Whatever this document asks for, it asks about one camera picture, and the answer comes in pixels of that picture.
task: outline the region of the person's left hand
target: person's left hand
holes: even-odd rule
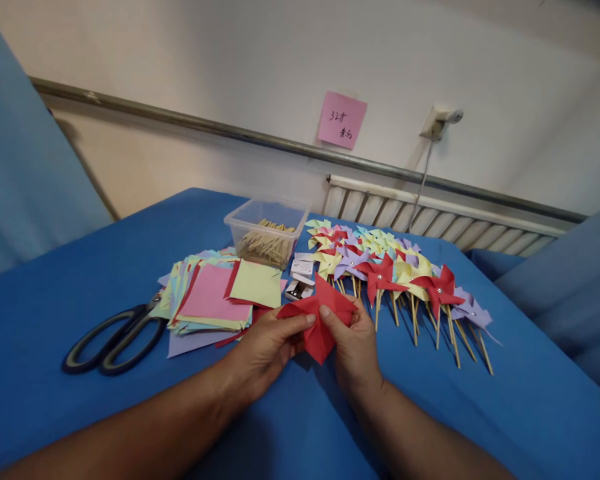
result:
[[[287,362],[304,351],[298,333],[315,323],[315,315],[278,319],[278,312],[280,308],[260,317],[224,360],[247,403],[264,395]]]

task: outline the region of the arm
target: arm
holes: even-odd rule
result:
[[[178,478],[260,398],[302,345],[292,337],[313,315],[283,321],[274,310],[216,365],[135,407],[20,460],[0,478]]]
[[[488,453],[428,416],[378,366],[375,332],[360,300],[349,328],[326,306],[322,320],[337,344],[338,384],[396,478],[512,479]]]

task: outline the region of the blue curtain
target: blue curtain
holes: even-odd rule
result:
[[[111,216],[0,35],[0,272]]]
[[[600,385],[600,212],[495,284]]]

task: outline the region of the blue cloth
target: blue cloth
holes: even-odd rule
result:
[[[495,284],[600,385],[600,212]]]
[[[0,272],[111,223],[0,35]]]
[[[465,255],[491,281],[498,280],[506,272],[516,268],[526,260],[517,255],[507,255],[506,253],[482,249],[468,250]]]
[[[166,360],[164,336],[119,377],[60,370],[67,350],[94,325],[151,298],[173,262],[230,245],[223,218],[244,201],[190,189],[0,275],[0,468],[149,398],[232,348],[207,347]],[[414,347],[406,319],[396,328],[385,303],[377,342],[387,378],[518,478],[600,478],[600,388],[454,245],[405,236],[432,262],[452,268],[458,284],[491,312],[490,330],[505,346],[486,341],[494,377],[464,348],[458,370],[443,340],[435,350],[430,322],[421,322]],[[298,251],[307,251],[308,239],[304,231]],[[290,362],[193,474],[302,480],[384,474],[337,386],[334,358],[323,367],[306,354]]]

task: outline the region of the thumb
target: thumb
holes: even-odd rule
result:
[[[344,341],[346,334],[349,332],[349,328],[342,323],[342,320],[331,311],[326,305],[320,305],[320,318],[325,323],[336,343]]]
[[[284,340],[294,336],[296,333],[300,333],[315,323],[315,315],[297,315],[295,317],[289,317],[280,319],[276,322],[276,333],[278,333]]]

